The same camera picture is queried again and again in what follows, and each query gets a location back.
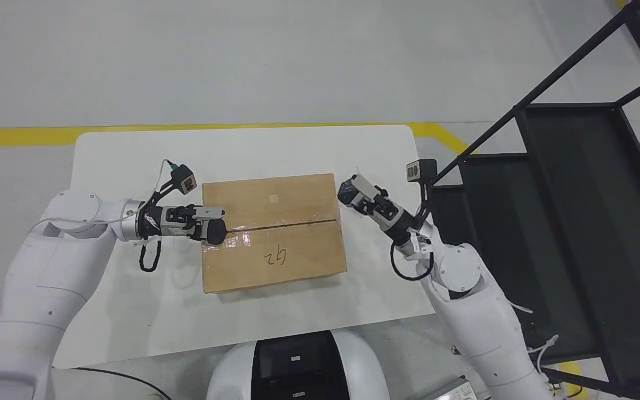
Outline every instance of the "cardboard box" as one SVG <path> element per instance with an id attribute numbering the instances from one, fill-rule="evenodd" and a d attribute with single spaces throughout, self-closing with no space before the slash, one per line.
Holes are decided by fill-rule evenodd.
<path id="1" fill-rule="evenodd" d="M 333 174 L 203 185 L 229 234 L 203 245 L 205 293 L 318 278 L 347 270 Z"/>

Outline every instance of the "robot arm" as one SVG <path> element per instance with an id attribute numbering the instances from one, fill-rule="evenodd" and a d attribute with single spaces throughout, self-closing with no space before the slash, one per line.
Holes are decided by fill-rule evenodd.
<path id="1" fill-rule="evenodd" d="M 362 175 L 342 183 L 338 199 L 370 216 L 396 250 L 417 261 L 419 276 L 426 275 L 420 283 L 436 314 L 493 399 L 553 397 L 529 359 L 511 303 L 471 245 L 443 243 L 430 218 L 411 216 Z"/>
<path id="2" fill-rule="evenodd" d="M 4 280 L 0 397 L 53 399 L 50 370 L 56 350 L 98 287 L 117 240 L 171 235 L 222 242 L 224 210 L 157 205 L 174 189 L 186 194 L 195 187 L 193 174 L 183 165 L 144 202 L 104 202 L 94 193 L 67 190 L 49 203 Z"/>

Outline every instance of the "white tabletop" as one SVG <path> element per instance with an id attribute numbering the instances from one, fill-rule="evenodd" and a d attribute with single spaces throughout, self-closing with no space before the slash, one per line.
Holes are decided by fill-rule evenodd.
<path id="1" fill-rule="evenodd" d="M 144 199 L 163 158 L 187 164 L 199 183 L 330 172 L 337 189 L 360 172 L 410 212 L 419 204 L 417 185 L 405 179 L 405 165 L 417 159 L 406 126 L 85 134 L 76 144 L 71 186 L 105 200 Z M 201 203 L 201 196 L 199 189 L 187 196 L 172 193 L 161 204 Z M 54 365 L 70 368 L 433 313 L 419 283 L 393 273 L 390 241 L 377 225 L 345 207 L 340 216 L 348 272 L 222 295 L 203 293 L 199 243 L 164 238 L 153 273 L 140 271 L 138 248 L 118 243 Z M 396 262 L 415 273 L 402 257 Z"/>

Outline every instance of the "gray floor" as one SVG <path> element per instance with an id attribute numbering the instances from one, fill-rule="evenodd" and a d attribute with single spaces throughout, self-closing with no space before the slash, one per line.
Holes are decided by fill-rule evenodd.
<path id="1" fill-rule="evenodd" d="M 606 22 L 614 3 L 9 1 L 0 6 L 0 126 L 435 121 L 469 142 Z M 617 33 L 542 100 L 616 99 L 640 83 L 639 57 Z M 636 132 L 638 103 L 626 110 Z M 453 156 L 432 139 L 417 146 L 441 163 Z M 513 124 L 482 148 L 520 150 Z M 0 233 L 0 276 L 23 232 L 69 185 L 72 161 L 72 146 L 0 148 L 0 219 L 9 228 Z M 460 374 L 483 390 L 449 352 L 435 316 L 355 330 L 381 359 L 393 399 L 419 398 Z M 202 399 L 226 350 L 102 367 Z M 583 365 L 595 376 L 599 368 Z M 151 398 L 118 378 L 54 377 L 59 399 Z"/>

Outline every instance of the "black cable wire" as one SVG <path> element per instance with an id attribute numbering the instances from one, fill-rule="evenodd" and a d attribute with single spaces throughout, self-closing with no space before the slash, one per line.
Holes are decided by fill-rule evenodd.
<path id="1" fill-rule="evenodd" d="M 157 387 L 156 385 L 154 385 L 152 383 L 149 383 L 149 382 L 147 382 L 145 380 L 142 380 L 140 378 L 136 378 L 135 376 L 131 376 L 131 375 L 123 374 L 123 373 L 120 373 L 120 372 L 115 372 L 115 371 L 107 371 L 106 369 L 85 368 L 85 367 L 78 367 L 78 368 L 73 368 L 73 369 L 77 369 L 78 371 L 100 372 L 100 373 L 103 373 L 103 374 L 120 376 L 122 378 L 127 378 L 127 379 L 131 379 L 133 381 L 136 381 L 136 382 L 144 383 L 145 385 L 149 386 L 150 388 L 153 388 L 153 390 L 155 390 L 156 392 L 158 392 L 161 395 L 163 395 L 167 400 L 171 400 L 171 397 L 169 397 L 169 395 L 166 394 L 165 392 L 163 392 L 159 387 Z"/>
<path id="2" fill-rule="evenodd" d="M 161 251 L 162 251 L 162 241 L 158 240 L 158 247 L 156 248 L 156 257 L 153 259 L 153 264 L 151 265 L 151 268 L 147 268 L 144 266 L 144 256 L 147 253 L 147 245 L 146 244 L 142 245 L 142 248 L 140 249 L 140 259 L 138 260 L 138 263 L 140 264 L 140 269 L 143 270 L 144 272 L 155 271 L 156 268 L 158 268 L 158 261 L 160 261 Z"/>
<path id="3" fill-rule="evenodd" d="M 393 250 L 396 246 L 393 244 L 393 242 L 391 242 L 391 252 L 389 254 L 389 257 L 391 258 L 391 267 L 393 268 L 393 272 L 396 273 L 396 275 L 398 275 L 400 278 L 407 280 L 407 281 L 419 281 L 420 279 L 426 278 L 427 275 L 429 275 L 431 273 L 431 270 L 433 269 L 433 264 L 434 264 L 434 260 L 433 260 L 433 252 L 431 252 L 431 255 L 429 257 L 429 268 L 427 268 L 427 271 L 423 274 L 420 274 L 418 276 L 406 276 L 404 275 L 402 272 L 400 272 L 400 270 L 398 270 L 398 267 L 396 267 L 396 261 L 393 257 Z"/>
<path id="4" fill-rule="evenodd" d="M 584 388 L 582 386 L 580 386 L 580 389 L 578 389 L 577 392 L 575 392 L 574 394 L 567 396 L 568 399 L 572 398 L 572 397 L 576 397 L 577 395 L 579 395 L 580 393 L 582 393 L 582 391 L 584 390 Z"/>

